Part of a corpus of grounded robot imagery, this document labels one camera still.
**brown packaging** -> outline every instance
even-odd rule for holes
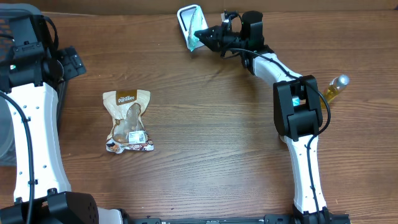
[[[154,150],[154,144],[141,121],[141,115],[150,100],[149,91],[111,91],[103,93],[103,100],[105,108],[113,118],[113,128],[106,140],[107,151],[120,154],[125,149]]]

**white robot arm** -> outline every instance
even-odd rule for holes
[[[35,198],[47,196],[48,189],[71,191],[63,169],[57,131],[57,92],[48,84],[35,87],[33,83],[14,87],[8,94],[24,111],[32,136],[34,156]],[[15,107],[8,103],[14,125],[17,182],[14,201],[29,200],[29,166],[24,125]]]
[[[271,58],[282,65],[291,75],[301,77],[300,74],[291,71],[282,62],[280,62],[276,54],[266,53],[263,56]],[[255,76],[263,79],[271,87],[277,82],[289,82],[294,80],[293,78],[286,76],[286,74],[275,63],[261,57],[253,59],[253,72]],[[300,100],[298,98],[293,98],[292,104],[297,106],[300,104]],[[293,139],[287,136],[280,137],[289,148],[295,188],[294,205],[301,213],[314,213],[317,211],[311,188],[310,175],[308,172],[307,148],[305,147],[311,137],[312,135],[302,136],[299,137],[298,141],[293,141]],[[311,143],[310,159],[313,182],[317,193],[318,209],[322,210],[323,207],[326,207],[326,202],[322,194],[319,178],[317,144],[318,136]]]

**black cable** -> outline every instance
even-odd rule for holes
[[[232,26],[232,19],[231,19],[231,16],[232,15],[230,15],[230,16],[228,16],[228,26],[226,27],[226,30],[230,30],[230,28],[231,28],[231,26]]]
[[[4,37],[4,38],[7,38],[7,39],[14,40],[14,37],[11,36],[11,35],[8,35],[8,34],[0,34],[0,37]]]
[[[314,186],[314,184],[313,184],[312,168],[311,168],[311,158],[310,158],[310,150],[311,150],[311,147],[310,147],[310,146],[311,146],[311,142],[312,142],[318,135],[320,135],[322,132],[324,132],[324,131],[326,130],[326,128],[328,128],[328,126],[329,126],[329,124],[330,124],[331,113],[330,113],[330,107],[329,107],[329,104],[328,104],[327,100],[325,99],[325,97],[322,95],[322,93],[321,93],[319,90],[316,90],[313,86],[309,85],[305,80],[301,80],[300,78],[291,75],[280,63],[276,62],[274,59],[272,59],[272,58],[267,58],[267,57],[265,57],[265,56],[263,56],[263,55],[261,55],[261,54],[258,54],[258,53],[255,53],[255,52],[251,51],[251,50],[246,50],[246,49],[231,48],[231,49],[227,49],[227,50],[230,50],[230,51],[232,51],[232,52],[234,52],[234,51],[237,51],[237,52],[247,52],[247,53],[253,54],[253,55],[255,55],[255,56],[258,56],[258,57],[263,58],[263,59],[265,59],[265,60],[267,60],[267,61],[269,61],[269,62],[272,62],[272,63],[276,64],[276,65],[286,74],[286,76],[288,76],[288,77],[290,77],[290,78],[293,78],[293,79],[296,79],[296,80],[298,80],[298,81],[300,81],[300,82],[303,82],[306,86],[310,87],[313,91],[315,91],[315,92],[319,95],[319,97],[322,99],[322,101],[324,102],[324,104],[325,104],[325,106],[326,106],[327,113],[328,113],[328,118],[327,118],[327,120],[326,120],[326,123],[325,123],[325,125],[323,126],[323,128],[321,128],[321,130],[320,130],[318,133],[314,134],[314,135],[310,138],[310,140],[308,141],[307,145],[305,146],[305,147],[307,148],[308,171],[309,171],[309,173],[310,173],[310,181],[311,181],[311,189],[312,189],[312,192],[313,192],[313,199],[314,199],[314,201],[315,201],[315,206],[316,206],[316,208],[317,208],[318,223],[321,223],[321,216],[320,216],[319,207],[318,207],[317,193],[316,193],[316,191],[315,191],[315,186]]]
[[[242,20],[242,17],[241,17],[241,15],[239,15],[239,13],[238,13],[238,12],[237,12],[237,15],[238,15],[239,19],[241,20],[241,24],[243,25],[243,20]]]
[[[43,16],[43,19],[45,21],[47,21],[52,26],[52,29],[54,30],[54,42],[53,42],[53,45],[54,45],[55,50],[58,50],[59,41],[58,41],[57,28],[55,27],[55,24],[52,22],[52,20],[48,16]]]
[[[26,133],[26,141],[27,141],[27,152],[28,152],[28,158],[29,158],[29,186],[30,186],[30,195],[29,195],[29,208],[27,212],[27,224],[32,223],[32,214],[33,214],[33,200],[35,199],[35,174],[34,174],[34,166],[33,166],[33,149],[32,149],[32,138],[30,136],[30,130],[29,130],[29,125],[28,125],[28,119],[26,119],[26,116],[24,112],[22,111],[21,107],[9,96],[7,96],[5,93],[0,91],[0,97],[4,98],[12,106],[15,107],[15,109],[18,111],[19,115],[22,118],[22,122],[24,123],[24,128],[25,128],[25,133]]]
[[[228,56],[228,57],[221,57],[222,59],[230,59],[230,58],[233,58],[233,57],[237,57],[237,56],[239,56],[239,55],[241,55],[240,53],[237,53],[237,54],[234,54],[234,55],[231,55],[231,56]]]

